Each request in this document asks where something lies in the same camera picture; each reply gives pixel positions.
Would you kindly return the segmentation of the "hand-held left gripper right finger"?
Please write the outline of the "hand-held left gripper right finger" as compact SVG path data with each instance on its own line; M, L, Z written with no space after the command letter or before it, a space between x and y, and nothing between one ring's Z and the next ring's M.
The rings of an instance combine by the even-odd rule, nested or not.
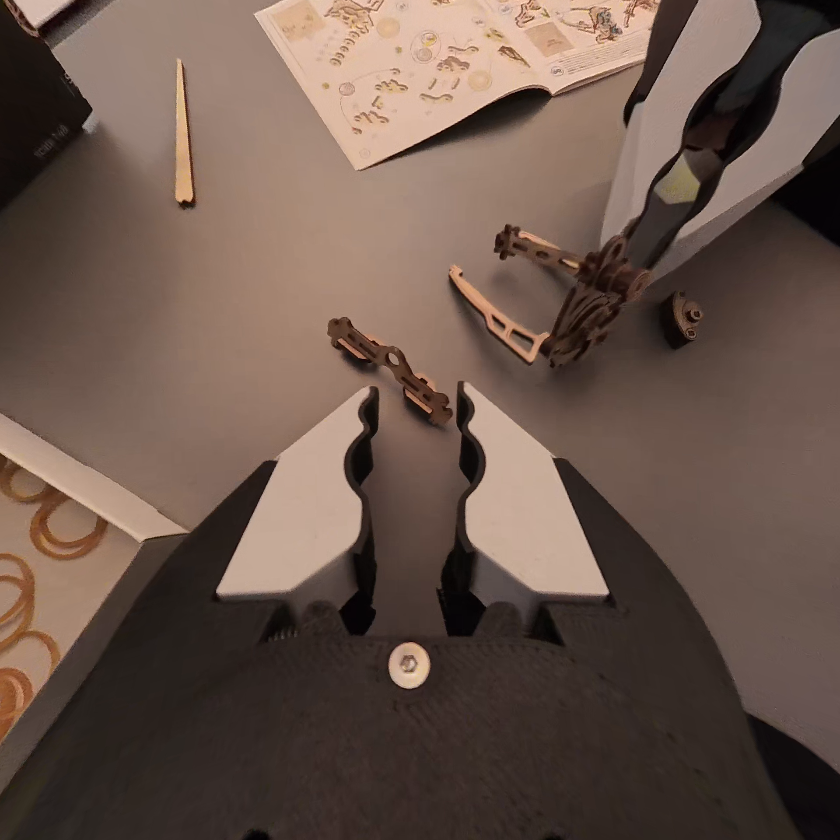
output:
M557 458L467 381L458 383L456 425L468 486L437 589L447 635L472 635L498 603L527 630L544 605L608 603Z

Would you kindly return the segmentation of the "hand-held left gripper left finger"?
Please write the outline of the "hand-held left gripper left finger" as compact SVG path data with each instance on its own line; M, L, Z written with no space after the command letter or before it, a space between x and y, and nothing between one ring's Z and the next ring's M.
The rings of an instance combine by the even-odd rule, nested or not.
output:
M363 483L380 394L366 386L282 451L217 585L225 602L278 601L295 618L325 602L351 635L375 618L375 540Z

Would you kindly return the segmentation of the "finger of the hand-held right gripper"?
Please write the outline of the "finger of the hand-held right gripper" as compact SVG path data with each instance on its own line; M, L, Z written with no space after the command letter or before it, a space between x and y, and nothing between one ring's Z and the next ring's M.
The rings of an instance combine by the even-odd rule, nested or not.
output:
M798 175L839 113L839 31L806 44L784 73L775 113L754 145L730 163L709 204L653 268L660 279L708 246Z
M640 217L659 173L679 154L690 114L759 33L752 1L661 2L626 121L601 245Z

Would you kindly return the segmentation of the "dark wooden bar part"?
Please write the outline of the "dark wooden bar part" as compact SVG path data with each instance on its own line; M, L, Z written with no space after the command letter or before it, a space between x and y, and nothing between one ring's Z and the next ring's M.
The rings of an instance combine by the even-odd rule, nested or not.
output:
M327 333L332 347L354 363L388 370L402 388L404 399L430 424L444 427L452 419L454 411L448 396L438 391L426 376L417 374L401 349L361 332L347 317L331 318Z

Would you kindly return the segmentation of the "small round wooden part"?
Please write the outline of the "small round wooden part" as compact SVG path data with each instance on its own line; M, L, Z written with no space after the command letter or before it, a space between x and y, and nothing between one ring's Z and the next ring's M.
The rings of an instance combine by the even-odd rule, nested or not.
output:
M668 346L680 350L695 342L704 316L699 303L688 299L682 290L674 291L659 307L659 323Z

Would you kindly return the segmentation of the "wooden model assembly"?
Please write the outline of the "wooden model assembly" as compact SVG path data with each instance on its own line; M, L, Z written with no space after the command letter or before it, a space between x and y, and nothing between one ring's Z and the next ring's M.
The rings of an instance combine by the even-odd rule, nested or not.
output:
M550 367L578 361L603 343L625 306L639 299L651 283L651 272L636 268L627 257L627 249L627 231L585 256L518 226L508 224L496 235L494 252L500 259L523 256L574 280L549 337L539 348Z

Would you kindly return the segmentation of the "curved wooden arm part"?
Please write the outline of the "curved wooden arm part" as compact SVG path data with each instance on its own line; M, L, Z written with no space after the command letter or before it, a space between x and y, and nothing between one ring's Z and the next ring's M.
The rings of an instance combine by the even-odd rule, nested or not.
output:
M496 340L525 364L531 365L537 360L543 345L550 339L549 332L531 331L508 316L467 281L459 266L449 268L448 278L461 297L482 316L486 329Z

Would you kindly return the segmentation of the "white cardboard box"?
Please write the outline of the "white cardboard box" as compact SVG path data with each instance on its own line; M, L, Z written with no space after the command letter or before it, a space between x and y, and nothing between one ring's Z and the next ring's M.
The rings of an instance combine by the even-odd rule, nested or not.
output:
M2 655L2 665L25 670L35 697L1 745L1 786L8 787L39 741L77 693L102 656L131 606L186 530L95 469L82 464L6 416L1 418L1 456L23 467L14 480L24 493L41 480L70 500L49 521L62 539L88 533L96 516L108 530L89 555L56 561L29 540L34 505L1 496L1 553L26 560L36 578L35 627L52 636L60 662L47 675L46 651L36 643Z

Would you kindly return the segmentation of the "pile of rubber bands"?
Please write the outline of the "pile of rubber bands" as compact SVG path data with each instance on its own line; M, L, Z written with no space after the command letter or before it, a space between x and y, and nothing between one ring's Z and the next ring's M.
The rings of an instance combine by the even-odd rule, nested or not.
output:
M2 495L18 504L36 507L28 525L28 536L39 553L51 560L72 561L86 557L99 546L109 527L103 517L96 516L92 529L79 538L58 537L52 532L49 521L70 500L68 495L47 484L44 479L37 491L20 492L15 488L14 480L24 470L23 467L5 455L1 457L1 465ZM51 676L60 662L60 649L52 636L34 625L35 572L26 560L10 552L2 552L1 564L1 653L10 654L23 643L36 643L47 654L47 675ZM1 740L5 740L34 697L35 685L25 669L2 665Z

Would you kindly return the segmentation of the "instruction booklet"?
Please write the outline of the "instruction booklet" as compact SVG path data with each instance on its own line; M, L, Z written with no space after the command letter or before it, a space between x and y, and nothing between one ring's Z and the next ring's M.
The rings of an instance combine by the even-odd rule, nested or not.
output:
M255 18L356 171L642 64L657 1L284 1Z

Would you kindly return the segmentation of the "thin wooden stick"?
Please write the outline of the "thin wooden stick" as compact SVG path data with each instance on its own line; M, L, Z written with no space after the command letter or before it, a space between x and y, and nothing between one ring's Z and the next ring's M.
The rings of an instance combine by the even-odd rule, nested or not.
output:
M194 207L195 205L193 151L186 95L186 73L180 58L175 60L174 197L181 208Z

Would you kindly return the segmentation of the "black product box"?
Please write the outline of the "black product box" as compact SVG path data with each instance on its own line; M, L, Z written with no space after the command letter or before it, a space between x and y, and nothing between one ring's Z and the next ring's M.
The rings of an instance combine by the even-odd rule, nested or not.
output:
M1 208L89 122L92 108L15 2L1 2Z

